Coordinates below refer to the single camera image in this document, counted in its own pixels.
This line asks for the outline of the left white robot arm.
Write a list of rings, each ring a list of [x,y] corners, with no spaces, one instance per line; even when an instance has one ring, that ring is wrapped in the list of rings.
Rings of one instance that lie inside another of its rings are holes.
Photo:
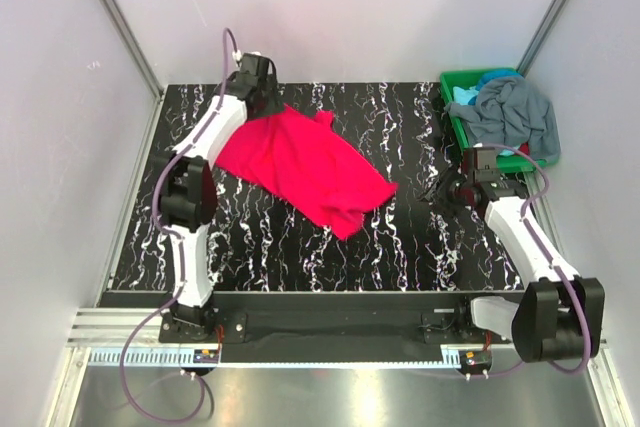
[[[208,274],[208,231],[218,207],[212,165],[246,122],[283,110],[274,62],[245,53],[236,63],[203,117],[162,157],[152,215],[171,242],[174,267],[173,292],[162,307],[163,339],[176,335],[203,343],[222,333]]]

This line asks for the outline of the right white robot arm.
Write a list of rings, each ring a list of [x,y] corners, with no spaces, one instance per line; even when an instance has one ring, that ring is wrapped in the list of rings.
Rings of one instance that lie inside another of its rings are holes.
[[[525,287],[519,302],[497,295],[468,301],[454,318],[454,331],[466,343],[488,332],[513,343],[524,363],[545,362],[577,374],[599,352],[605,290],[582,276],[548,238],[532,211],[535,197],[498,168],[499,144],[464,150],[460,168],[442,173],[423,194],[452,211],[474,210],[494,233]]]

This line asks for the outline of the red t shirt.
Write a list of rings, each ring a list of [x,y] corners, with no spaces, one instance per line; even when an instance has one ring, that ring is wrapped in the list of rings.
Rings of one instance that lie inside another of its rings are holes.
[[[367,213],[395,195],[397,185],[333,131],[333,120],[329,111],[308,117],[286,105],[240,127],[215,165],[346,240],[362,228]]]

